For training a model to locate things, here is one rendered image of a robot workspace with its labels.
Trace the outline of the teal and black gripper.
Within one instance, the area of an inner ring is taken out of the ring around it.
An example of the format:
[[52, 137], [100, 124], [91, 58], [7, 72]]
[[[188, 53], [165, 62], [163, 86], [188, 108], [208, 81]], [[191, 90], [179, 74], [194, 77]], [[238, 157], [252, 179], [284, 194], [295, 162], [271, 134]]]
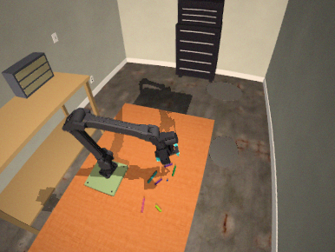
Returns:
[[[172, 152], [172, 153], [169, 154], [169, 156], [172, 156], [174, 154], [176, 154], [177, 156], [179, 156], [180, 152], [179, 152], [179, 148], [178, 148], [178, 144], [177, 143], [176, 144], [172, 144], [172, 145], [168, 145], [168, 146], [170, 147], [171, 152]], [[156, 161], [160, 162], [161, 161], [160, 160], [160, 156], [158, 155], [158, 153], [156, 151], [154, 153], [155, 153]]]

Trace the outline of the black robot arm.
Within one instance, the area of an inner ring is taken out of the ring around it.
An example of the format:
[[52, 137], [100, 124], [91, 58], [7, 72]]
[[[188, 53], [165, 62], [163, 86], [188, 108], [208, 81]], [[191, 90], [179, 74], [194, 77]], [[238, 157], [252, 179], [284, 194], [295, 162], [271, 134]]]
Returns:
[[[99, 164], [98, 166], [101, 168], [99, 174], [104, 177], [108, 176], [106, 177], [108, 179], [118, 167], [117, 163], [112, 162], [112, 160], [115, 159], [113, 152], [107, 150], [106, 148], [101, 148], [88, 135], [84, 127], [102, 129], [123, 135], [134, 136], [145, 140], [146, 142], [151, 142], [156, 146], [156, 151], [160, 156], [162, 165], [168, 165], [171, 163], [169, 154], [172, 152], [170, 147], [166, 145], [172, 145], [179, 142], [178, 136], [176, 133], [174, 133], [174, 131], [164, 131], [160, 133], [159, 127], [156, 125], [127, 123], [124, 121], [90, 114], [90, 109], [75, 109], [66, 118], [65, 124], [62, 126], [62, 130], [67, 131], [73, 135], [95, 157], [97, 163]], [[104, 150], [106, 150], [106, 152]]]

